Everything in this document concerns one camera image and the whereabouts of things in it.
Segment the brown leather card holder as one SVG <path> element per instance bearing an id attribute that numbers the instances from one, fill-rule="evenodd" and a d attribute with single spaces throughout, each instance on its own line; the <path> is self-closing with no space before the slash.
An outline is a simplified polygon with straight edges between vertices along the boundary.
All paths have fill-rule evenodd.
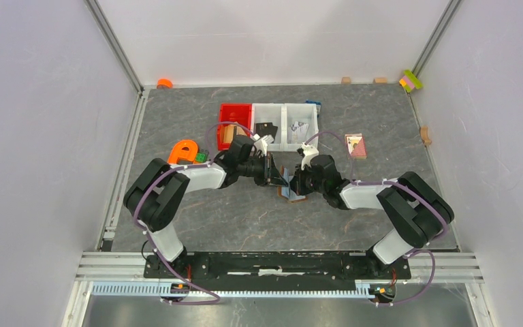
<path id="1" fill-rule="evenodd" d="M 289 183 L 294 177 L 293 174 L 285 166 L 281 166 L 281 174 L 285 179 L 287 179 Z M 296 202 L 303 202 L 308 199 L 307 196 L 299 196 L 296 192 L 292 191 L 290 186 L 279 186 L 278 195 L 290 204 Z"/>

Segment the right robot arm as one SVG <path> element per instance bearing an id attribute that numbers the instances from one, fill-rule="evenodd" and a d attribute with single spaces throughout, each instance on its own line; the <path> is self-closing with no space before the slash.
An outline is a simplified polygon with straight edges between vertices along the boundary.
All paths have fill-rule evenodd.
<path id="1" fill-rule="evenodd" d="M 385 212 L 393 228 L 368 250 L 366 259 L 366 269 L 375 278 L 390 273 L 398 258 L 444 236 L 455 217 L 451 206 L 415 172 L 380 181 L 352 181 L 342 177 L 330 155 L 297 166 L 289 188 L 298 196 L 320 193 L 340 210 Z"/>

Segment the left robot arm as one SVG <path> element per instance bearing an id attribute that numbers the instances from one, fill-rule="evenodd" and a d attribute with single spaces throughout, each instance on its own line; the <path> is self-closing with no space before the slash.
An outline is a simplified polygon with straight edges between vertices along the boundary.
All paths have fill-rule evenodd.
<path id="1" fill-rule="evenodd" d="M 238 135 L 227 150 L 206 163 L 177 165 L 156 158 L 129 188 L 123 204 L 156 250 L 160 267 L 169 277 L 179 277 L 187 268 L 182 255 L 185 247 L 172 223 L 186 193 L 223 189 L 241 176 L 253 179 L 260 187 L 288 186 L 268 151 L 273 141 L 271 135 Z"/>

